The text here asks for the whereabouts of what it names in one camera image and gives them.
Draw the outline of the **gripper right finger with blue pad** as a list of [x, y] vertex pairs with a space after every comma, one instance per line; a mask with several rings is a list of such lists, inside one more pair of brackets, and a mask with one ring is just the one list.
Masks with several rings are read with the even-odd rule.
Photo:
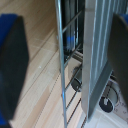
[[128, 108], [128, 14], [114, 14], [107, 58]]

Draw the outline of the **gripper left finger with blue pad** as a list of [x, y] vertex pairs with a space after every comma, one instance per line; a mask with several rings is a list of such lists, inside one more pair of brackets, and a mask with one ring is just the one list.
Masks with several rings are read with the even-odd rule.
[[0, 15], [0, 128], [11, 128], [29, 62], [24, 19]]

